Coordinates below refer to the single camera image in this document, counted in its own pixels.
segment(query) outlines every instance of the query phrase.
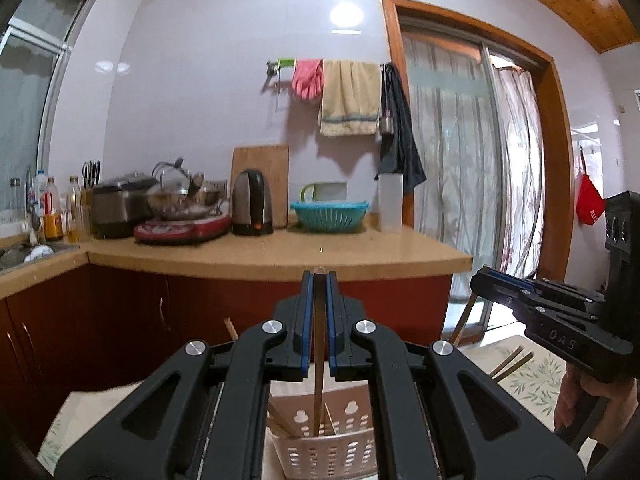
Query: human hand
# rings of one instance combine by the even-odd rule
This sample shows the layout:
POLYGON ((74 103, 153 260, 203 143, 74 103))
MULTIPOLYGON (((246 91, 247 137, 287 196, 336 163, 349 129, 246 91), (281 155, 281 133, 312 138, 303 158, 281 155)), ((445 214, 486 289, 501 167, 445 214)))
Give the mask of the human hand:
POLYGON ((590 435, 591 438, 610 449, 638 407, 636 380, 625 378, 611 384, 604 384, 567 363, 554 412, 556 430, 571 426, 575 418, 575 405, 583 392, 610 399, 602 420, 590 435))

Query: red induction cooker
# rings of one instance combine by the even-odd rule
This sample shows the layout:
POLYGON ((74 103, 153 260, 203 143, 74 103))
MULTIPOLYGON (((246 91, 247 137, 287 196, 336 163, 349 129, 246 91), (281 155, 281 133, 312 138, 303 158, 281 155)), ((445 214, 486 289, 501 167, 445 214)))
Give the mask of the red induction cooker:
POLYGON ((231 216, 228 214, 208 216, 200 220, 148 220, 136 226, 133 236, 143 244, 199 244, 222 236, 230 226, 231 216))

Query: floral curtain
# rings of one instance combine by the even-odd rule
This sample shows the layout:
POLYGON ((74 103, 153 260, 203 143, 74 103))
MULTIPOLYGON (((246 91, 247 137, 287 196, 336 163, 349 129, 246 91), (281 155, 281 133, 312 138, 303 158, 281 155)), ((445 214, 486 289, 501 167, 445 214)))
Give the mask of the floral curtain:
POLYGON ((529 72, 501 68, 494 69, 494 75, 508 181, 501 270, 524 278, 536 272, 542 243, 545 181, 540 115, 529 72))
POLYGON ((415 229, 474 258, 451 299, 466 301, 473 272, 495 265, 500 213, 498 135, 477 45, 403 33, 415 142, 427 181, 416 187, 415 229))

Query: kettle base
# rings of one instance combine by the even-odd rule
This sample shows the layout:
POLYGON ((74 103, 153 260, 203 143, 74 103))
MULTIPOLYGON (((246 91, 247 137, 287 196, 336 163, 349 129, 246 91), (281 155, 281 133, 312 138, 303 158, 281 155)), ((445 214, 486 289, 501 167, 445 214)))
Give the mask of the kettle base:
POLYGON ((260 227, 247 224, 234 224, 231 231, 238 236, 261 236, 273 233, 273 222, 267 222, 260 227))

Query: cabinet door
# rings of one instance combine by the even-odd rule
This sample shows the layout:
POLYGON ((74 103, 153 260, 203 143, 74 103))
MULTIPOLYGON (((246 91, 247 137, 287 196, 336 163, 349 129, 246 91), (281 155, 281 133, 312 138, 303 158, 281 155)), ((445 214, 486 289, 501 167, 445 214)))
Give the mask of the cabinet door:
POLYGON ((7 298, 20 346, 52 395, 114 386, 89 266, 7 298))
POLYGON ((178 341, 229 341, 225 317, 241 334, 271 317, 276 302, 300 293, 299 282, 243 282, 169 276, 171 311, 178 341))
POLYGON ((45 413, 40 389, 22 355, 5 300, 0 300, 0 369, 0 409, 29 449, 37 453, 55 412, 45 413))
POLYGON ((145 379, 175 350, 166 277, 92 266, 103 343, 120 384, 145 379))

